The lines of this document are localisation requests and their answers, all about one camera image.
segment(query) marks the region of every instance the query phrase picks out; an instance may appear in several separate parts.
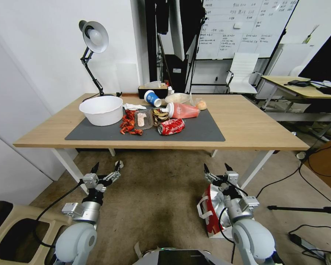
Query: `light stand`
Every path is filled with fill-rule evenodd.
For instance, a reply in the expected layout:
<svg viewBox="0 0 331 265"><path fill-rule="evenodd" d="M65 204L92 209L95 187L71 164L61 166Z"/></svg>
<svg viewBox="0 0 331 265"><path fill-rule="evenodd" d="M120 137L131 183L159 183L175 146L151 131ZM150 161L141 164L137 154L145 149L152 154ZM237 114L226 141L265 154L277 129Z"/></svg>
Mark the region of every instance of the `light stand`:
<svg viewBox="0 0 331 265"><path fill-rule="evenodd" d="M324 208L299 208L299 207L278 207L276 205L267 206L269 210L298 211L298 212L323 212L331 214L331 207Z"/></svg>

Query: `lamp shade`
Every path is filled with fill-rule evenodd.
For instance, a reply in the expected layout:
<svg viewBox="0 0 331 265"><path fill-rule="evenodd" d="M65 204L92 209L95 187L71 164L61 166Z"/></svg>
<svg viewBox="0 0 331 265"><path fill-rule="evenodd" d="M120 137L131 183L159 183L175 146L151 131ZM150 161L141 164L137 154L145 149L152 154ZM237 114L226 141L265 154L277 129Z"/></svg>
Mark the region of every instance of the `lamp shade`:
<svg viewBox="0 0 331 265"><path fill-rule="evenodd" d="M78 26L82 31L83 39L87 47L91 51L101 53L106 50L109 45L109 36L101 23L81 20Z"/></svg>

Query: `red soda can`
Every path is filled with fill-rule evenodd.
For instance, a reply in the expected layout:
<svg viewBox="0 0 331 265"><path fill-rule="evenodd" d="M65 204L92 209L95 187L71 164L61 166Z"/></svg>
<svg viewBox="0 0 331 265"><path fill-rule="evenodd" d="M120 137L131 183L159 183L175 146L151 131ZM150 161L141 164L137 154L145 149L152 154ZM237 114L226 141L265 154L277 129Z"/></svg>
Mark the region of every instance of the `red soda can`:
<svg viewBox="0 0 331 265"><path fill-rule="evenodd" d="M171 135L181 132L185 128L185 123L182 119L172 119L162 122L158 126L158 132L161 135Z"/></svg>

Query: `white wall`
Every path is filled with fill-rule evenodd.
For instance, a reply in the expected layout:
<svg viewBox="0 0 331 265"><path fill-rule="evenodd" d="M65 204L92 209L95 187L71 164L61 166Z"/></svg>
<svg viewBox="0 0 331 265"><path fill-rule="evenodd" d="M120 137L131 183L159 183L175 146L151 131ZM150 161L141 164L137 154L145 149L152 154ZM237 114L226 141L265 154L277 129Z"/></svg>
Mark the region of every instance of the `white wall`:
<svg viewBox="0 0 331 265"><path fill-rule="evenodd" d="M80 20L98 21L108 31L108 49L89 62L104 91L135 92L142 72L130 0L0 0L0 35L54 113L98 92L79 60L86 47Z"/></svg>
<svg viewBox="0 0 331 265"><path fill-rule="evenodd" d="M51 114L0 43L0 139L10 145L45 175L58 180L65 168L46 148L16 148L12 143Z"/></svg>
<svg viewBox="0 0 331 265"><path fill-rule="evenodd" d="M299 0L281 43L302 43L316 24L320 26L309 41L314 47L305 63L314 57L331 35L331 0Z"/></svg>
<svg viewBox="0 0 331 265"><path fill-rule="evenodd" d="M0 139L0 200L31 203L52 181Z"/></svg>

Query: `white office chair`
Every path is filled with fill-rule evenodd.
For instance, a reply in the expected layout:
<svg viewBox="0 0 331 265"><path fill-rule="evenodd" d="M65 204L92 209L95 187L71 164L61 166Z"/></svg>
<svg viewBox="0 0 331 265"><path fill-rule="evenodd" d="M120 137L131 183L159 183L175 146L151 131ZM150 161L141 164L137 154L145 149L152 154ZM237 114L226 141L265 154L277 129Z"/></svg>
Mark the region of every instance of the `white office chair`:
<svg viewBox="0 0 331 265"><path fill-rule="evenodd" d="M249 83L249 78L254 72L258 57L258 53L234 53L231 69L225 80L230 93L257 93Z"/></svg>

